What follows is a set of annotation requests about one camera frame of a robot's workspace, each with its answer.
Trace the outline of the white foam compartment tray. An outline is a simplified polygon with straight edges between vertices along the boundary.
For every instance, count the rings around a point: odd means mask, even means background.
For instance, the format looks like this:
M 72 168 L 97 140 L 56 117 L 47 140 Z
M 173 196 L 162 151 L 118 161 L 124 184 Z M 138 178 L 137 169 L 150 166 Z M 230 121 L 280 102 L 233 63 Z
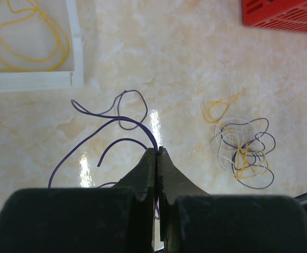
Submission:
M 0 1 L 0 93 L 83 85 L 76 1 Z

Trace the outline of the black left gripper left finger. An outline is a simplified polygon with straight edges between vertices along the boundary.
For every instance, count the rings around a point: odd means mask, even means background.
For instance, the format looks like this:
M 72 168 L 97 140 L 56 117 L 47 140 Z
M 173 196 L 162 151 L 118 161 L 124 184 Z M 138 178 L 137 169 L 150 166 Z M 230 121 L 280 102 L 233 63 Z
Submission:
M 0 252 L 153 252 L 156 152 L 110 188 L 30 188 L 0 211 Z

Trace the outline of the red plastic shopping basket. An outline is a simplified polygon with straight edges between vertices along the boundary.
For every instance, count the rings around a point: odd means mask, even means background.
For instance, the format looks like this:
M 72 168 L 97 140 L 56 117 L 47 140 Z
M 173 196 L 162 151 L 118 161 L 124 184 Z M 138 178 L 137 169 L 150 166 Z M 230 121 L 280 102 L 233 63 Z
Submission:
M 245 26 L 307 33 L 307 0 L 242 0 Z

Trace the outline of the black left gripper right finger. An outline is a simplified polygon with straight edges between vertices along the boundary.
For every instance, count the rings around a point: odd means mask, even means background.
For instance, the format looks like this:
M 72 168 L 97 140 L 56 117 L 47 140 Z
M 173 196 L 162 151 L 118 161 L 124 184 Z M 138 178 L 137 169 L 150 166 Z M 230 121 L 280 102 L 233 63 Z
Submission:
M 208 194 L 156 156 L 165 252 L 307 252 L 307 213 L 283 195 Z

